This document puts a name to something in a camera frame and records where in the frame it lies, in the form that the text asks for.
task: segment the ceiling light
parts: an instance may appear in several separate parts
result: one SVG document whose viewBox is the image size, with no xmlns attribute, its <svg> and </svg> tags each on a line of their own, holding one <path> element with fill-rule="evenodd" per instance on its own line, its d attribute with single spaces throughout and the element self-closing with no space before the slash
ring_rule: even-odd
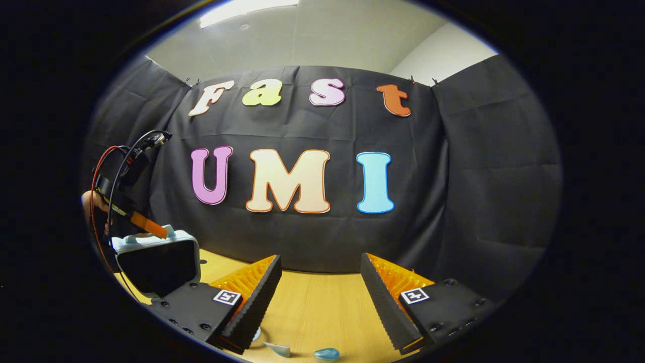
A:
<svg viewBox="0 0 645 363">
<path fill-rule="evenodd" d="M 199 26 L 203 29 L 231 17 L 245 15 L 257 10 L 277 8 L 279 6 L 298 5 L 299 0 L 231 0 L 214 8 L 199 18 Z"/>
</svg>

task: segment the white wall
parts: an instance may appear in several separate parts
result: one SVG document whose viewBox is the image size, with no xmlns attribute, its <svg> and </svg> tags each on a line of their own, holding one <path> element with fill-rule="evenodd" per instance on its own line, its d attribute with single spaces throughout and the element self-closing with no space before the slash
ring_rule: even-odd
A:
<svg viewBox="0 0 645 363">
<path fill-rule="evenodd" d="M 441 82 L 495 54 L 486 43 L 448 23 L 422 41 L 390 74 L 406 79 L 412 75 L 416 82 L 432 86 L 432 78 Z"/>
</svg>

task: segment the red cable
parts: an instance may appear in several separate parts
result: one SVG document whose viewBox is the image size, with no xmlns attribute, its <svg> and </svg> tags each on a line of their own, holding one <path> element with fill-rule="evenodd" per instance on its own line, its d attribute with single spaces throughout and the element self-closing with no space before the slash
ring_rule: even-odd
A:
<svg viewBox="0 0 645 363">
<path fill-rule="evenodd" d="M 105 258 L 105 254 L 103 253 L 103 247 L 101 247 L 101 240 L 99 239 L 99 233 L 96 230 L 96 219 L 94 218 L 94 188 L 96 184 L 96 176 L 99 174 L 99 168 L 101 168 L 101 164 L 103 163 L 103 159 L 114 149 L 118 149 L 118 146 L 111 146 L 101 156 L 101 159 L 99 159 L 99 163 L 96 165 L 96 170 L 94 171 L 94 177 L 92 178 L 92 188 L 90 189 L 90 215 L 92 216 L 92 227 L 94 228 L 94 236 L 96 237 L 96 242 L 99 244 L 99 249 L 101 250 L 101 256 L 103 256 L 103 260 L 105 261 L 105 264 L 108 266 L 108 269 L 110 270 L 111 273 L 114 274 L 114 271 L 112 271 L 112 268 L 110 267 L 110 264 L 108 264 L 108 259 Z"/>
</svg>

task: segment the wooden table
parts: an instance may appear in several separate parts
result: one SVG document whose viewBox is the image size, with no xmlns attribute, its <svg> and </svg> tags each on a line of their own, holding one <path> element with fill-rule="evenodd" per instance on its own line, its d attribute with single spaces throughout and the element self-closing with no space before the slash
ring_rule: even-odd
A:
<svg viewBox="0 0 645 363">
<path fill-rule="evenodd" d="M 209 284 L 249 264 L 200 250 L 201 282 Z M 123 284 L 119 274 L 115 274 Z M 136 289 L 140 301 L 150 303 Z M 251 362 L 315 362 L 313 352 L 333 347 L 338 363 L 386 363 L 407 357 L 394 350 L 360 274 L 319 274 L 283 270 L 260 325 L 262 335 L 244 355 Z M 284 358 L 263 342 L 291 346 Z"/>
</svg>

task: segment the ceiling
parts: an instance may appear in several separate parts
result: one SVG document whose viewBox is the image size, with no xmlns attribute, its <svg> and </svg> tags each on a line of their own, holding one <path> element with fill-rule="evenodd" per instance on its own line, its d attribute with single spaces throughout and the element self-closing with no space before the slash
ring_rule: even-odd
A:
<svg viewBox="0 0 645 363">
<path fill-rule="evenodd" d="M 199 27 L 186 22 L 146 53 L 190 83 L 245 70 L 332 65 L 390 73 L 447 20 L 401 0 L 300 0 Z"/>
</svg>

